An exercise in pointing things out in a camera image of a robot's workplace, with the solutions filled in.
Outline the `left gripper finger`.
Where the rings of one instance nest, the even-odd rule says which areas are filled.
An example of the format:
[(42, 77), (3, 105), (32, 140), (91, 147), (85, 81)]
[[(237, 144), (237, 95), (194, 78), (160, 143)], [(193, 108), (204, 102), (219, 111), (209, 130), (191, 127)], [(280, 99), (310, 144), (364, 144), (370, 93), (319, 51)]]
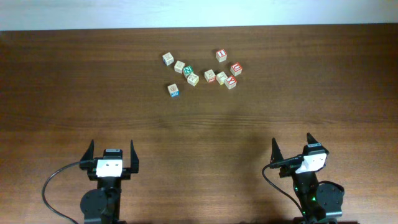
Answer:
[(92, 139), (90, 142), (90, 145), (88, 146), (88, 149), (80, 159), (81, 162), (83, 161), (90, 161), (93, 159), (93, 153), (94, 153), (94, 140)]
[(137, 156), (136, 150), (134, 148), (133, 140), (130, 143), (131, 148), (131, 166), (130, 166), (130, 173), (138, 173), (139, 172), (139, 158)]

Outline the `red letter Y block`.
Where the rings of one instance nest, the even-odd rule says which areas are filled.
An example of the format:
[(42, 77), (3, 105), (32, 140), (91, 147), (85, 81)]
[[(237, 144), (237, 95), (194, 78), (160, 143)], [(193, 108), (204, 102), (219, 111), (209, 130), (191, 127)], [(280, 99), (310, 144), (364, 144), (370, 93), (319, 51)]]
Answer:
[(226, 80), (224, 81), (224, 84), (227, 87), (227, 89), (230, 90), (236, 86), (237, 80), (235, 79), (235, 77), (233, 75), (231, 75), (226, 78)]

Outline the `wooden block red side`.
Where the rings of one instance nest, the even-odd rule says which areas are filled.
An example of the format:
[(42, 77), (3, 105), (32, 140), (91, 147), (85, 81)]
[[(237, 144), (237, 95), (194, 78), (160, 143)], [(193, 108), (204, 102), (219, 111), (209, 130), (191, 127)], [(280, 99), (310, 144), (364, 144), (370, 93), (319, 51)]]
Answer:
[(215, 75), (215, 73), (214, 73), (213, 70), (207, 70), (207, 71), (204, 73), (204, 77), (205, 77), (205, 80), (206, 80), (208, 83), (211, 83), (211, 82), (213, 82), (213, 81), (216, 79), (216, 75)]

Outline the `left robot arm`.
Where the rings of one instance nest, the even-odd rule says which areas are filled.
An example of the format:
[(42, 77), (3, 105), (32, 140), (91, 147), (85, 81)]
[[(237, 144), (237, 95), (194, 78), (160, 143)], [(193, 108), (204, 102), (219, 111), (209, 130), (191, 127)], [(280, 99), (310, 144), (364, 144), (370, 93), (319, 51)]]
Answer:
[(105, 149), (102, 157), (95, 157), (93, 153), (92, 141), (79, 164), (81, 170), (87, 171), (89, 180), (97, 182), (97, 187), (84, 194), (80, 202), (84, 223), (126, 224), (127, 221), (120, 219), (121, 183), (139, 172), (134, 143), (130, 142), (129, 167), (123, 166), (121, 149)]

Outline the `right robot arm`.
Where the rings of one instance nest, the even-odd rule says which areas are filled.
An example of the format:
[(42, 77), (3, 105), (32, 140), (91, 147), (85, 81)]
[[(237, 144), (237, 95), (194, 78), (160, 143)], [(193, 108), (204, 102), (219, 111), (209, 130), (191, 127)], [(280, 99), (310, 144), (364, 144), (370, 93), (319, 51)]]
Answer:
[[(319, 181), (317, 172), (326, 166), (329, 155), (327, 150), (310, 133), (307, 133), (307, 144), (301, 154), (283, 158), (276, 139), (271, 141), (272, 151), (270, 163), (262, 169), (264, 179), (280, 193), (287, 196), (297, 206), (301, 213), (296, 223), (337, 223), (337, 218), (343, 215), (341, 206), (345, 194), (344, 188), (327, 180)], [(295, 200), (273, 184), (265, 174), (265, 170), (279, 169), (279, 177), (290, 177), (293, 181)]]

